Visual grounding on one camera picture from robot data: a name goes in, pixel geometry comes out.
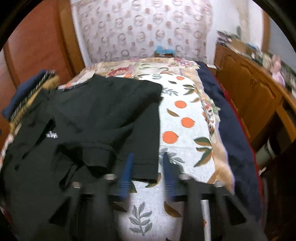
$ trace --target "beige fabric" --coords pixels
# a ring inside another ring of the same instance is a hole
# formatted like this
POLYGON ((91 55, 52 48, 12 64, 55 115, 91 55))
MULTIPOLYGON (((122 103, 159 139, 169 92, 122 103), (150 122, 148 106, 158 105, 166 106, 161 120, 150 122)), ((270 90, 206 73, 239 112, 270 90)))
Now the beige fabric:
POLYGON ((210 0, 71 0, 92 63, 152 57, 157 46, 206 61, 210 0))
POLYGON ((15 128, 21 122, 22 117, 27 112, 28 108, 31 106, 31 104, 35 100, 35 98, 38 95, 38 93, 40 92, 40 90, 41 89, 46 89, 46 90, 54 89, 59 85, 59 82, 60 82, 60 78, 58 75, 56 75, 55 77, 52 77, 52 78, 48 79, 47 81, 45 81, 41 85, 41 87, 38 90, 36 90, 36 92, 31 96, 31 98, 28 99, 27 103, 18 111, 18 113, 15 116, 15 118, 13 119, 13 121, 11 121, 9 123, 10 133, 14 133, 15 128))

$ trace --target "navy blue blanket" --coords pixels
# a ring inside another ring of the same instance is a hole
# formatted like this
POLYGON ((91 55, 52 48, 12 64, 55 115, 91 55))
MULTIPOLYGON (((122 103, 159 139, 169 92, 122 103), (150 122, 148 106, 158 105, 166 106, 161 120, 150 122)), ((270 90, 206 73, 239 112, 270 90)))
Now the navy blue blanket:
POLYGON ((203 62, 197 62, 198 75, 205 93, 220 107, 219 133, 228 153, 228 161, 235 178, 235 194, 256 219, 261 218, 261 201, 258 176, 253 152, 248 144, 240 123, 220 88, 217 80, 203 62))

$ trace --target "cabinet door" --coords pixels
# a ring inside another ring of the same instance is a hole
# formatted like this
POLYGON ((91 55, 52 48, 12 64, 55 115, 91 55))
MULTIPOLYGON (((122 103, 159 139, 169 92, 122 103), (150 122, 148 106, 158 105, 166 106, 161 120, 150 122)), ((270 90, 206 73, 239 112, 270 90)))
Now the cabinet door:
POLYGON ((227 90, 230 98, 235 93, 235 83, 237 81, 238 57, 231 50, 224 51, 221 70, 217 73, 217 78, 223 87, 227 90))
POLYGON ((16 27, 4 46, 10 73, 19 85, 41 69, 53 69, 65 84, 74 77, 58 21, 57 0, 43 0, 16 27))
POLYGON ((239 116, 243 115, 245 108, 248 106, 245 103, 252 95, 252 87, 255 83, 253 75, 255 72, 254 67, 243 60, 238 65, 237 79, 234 82, 234 91, 231 98, 239 116))
POLYGON ((215 59, 214 59, 214 65, 221 69, 222 64, 222 58, 223 58, 223 49, 220 45, 216 45, 216 53, 215 53, 215 59))
POLYGON ((248 100, 248 107, 241 117, 249 142, 252 142, 268 123, 282 98, 271 79, 267 79, 259 73, 256 73, 254 78, 254 91, 248 100))

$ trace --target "wooden cabinet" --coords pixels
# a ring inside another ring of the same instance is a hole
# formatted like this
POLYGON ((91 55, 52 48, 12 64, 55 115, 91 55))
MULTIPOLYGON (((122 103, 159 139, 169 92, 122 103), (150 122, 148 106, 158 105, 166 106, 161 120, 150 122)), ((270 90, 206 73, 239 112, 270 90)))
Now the wooden cabinet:
POLYGON ((236 81, 233 83, 232 92, 230 93, 232 101, 235 103, 236 111, 241 116, 246 107, 249 106, 248 102, 253 92, 255 84, 255 70, 246 62, 238 63, 236 81))
POLYGON ((276 84, 254 63, 232 50, 217 46, 221 59, 217 78, 227 90, 251 143, 280 105, 282 94, 276 84))
POLYGON ((221 69, 217 73, 220 84, 228 91, 230 96, 235 92, 235 83, 237 81, 238 62, 235 53, 224 53, 221 62, 221 69))
POLYGON ((281 102, 281 94, 270 80, 260 73, 254 75, 255 84, 250 93, 249 100, 241 112, 241 120, 246 127, 249 141, 260 133, 281 102))

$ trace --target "clothing pile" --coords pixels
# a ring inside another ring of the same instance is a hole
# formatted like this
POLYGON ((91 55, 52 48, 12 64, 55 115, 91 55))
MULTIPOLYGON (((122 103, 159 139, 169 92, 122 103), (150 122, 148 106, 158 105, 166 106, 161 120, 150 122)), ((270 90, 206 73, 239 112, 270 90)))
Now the clothing pile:
POLYGON ((3 117, 10 123, 10 132, 14 132, 21 118, 33 103, 41 89, 51 90, 59 85, 59 76, 53 70, 41 70, 36 76, 21 83, 9 105, 2 110, 3 117))
POLYGON ((231 43, 231 35, 225 31, 218 31, 218 39, 217 44, 221 44, 223 46, 227 46, 227 44, 231 43))
MULTIPOLYGON (((196 181, 222 180, 233 191, 219 108, 198 68, 177 58, 99 63, 39 88, 0 153, 4 209, 20 239, 179 240, 184 203, 166 197, 164 153, 196 181)), ((202 214, 208 241, 207 200, 202 214)))
MULTIPOLYGON (((104 79, 94 75, 75 88, 42 89, 8 146, 1 190, 24 240, 67 240, 69 186, 88 185, 96 199, 103 194, 94 183, 108 173, 120 177, 130 153, 132 178, 157 180, 161 85, 104 79)), ((86 206, 100 212, 99 203, 86 206)), ((96 228, 89 229, 95 235, 96 228)))

